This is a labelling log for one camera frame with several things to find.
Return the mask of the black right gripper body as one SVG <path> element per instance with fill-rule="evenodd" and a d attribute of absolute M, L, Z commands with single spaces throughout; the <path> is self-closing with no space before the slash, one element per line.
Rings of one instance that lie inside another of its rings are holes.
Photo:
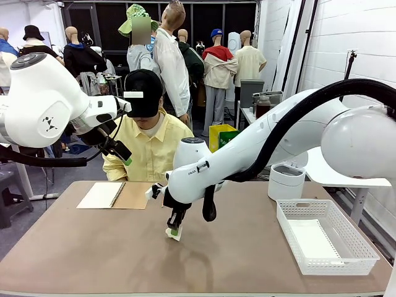
<path fill-rule="evenodd" d="M 165 189 L 165 194 L 163 198 L 163 205 L 165 207 L 171 208 L 173 212 L 177 213 L 181 217 L 185 216 L 186 211 L 191 207 L 191 203 L 184 204 L 176 201 L 170 194 L 168 187 Z"/>

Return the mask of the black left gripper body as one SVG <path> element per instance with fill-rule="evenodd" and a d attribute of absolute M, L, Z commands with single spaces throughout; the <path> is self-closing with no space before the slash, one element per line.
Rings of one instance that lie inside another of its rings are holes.
<path fill-rule="evenodd" d="M 114 120 L 107 121 L 97 127 L 82 127 L 77 129 L 77 135 L 82 142 L 89 146 L 103 144 L 106 138 L 115 131 L 117 124 Z"/>

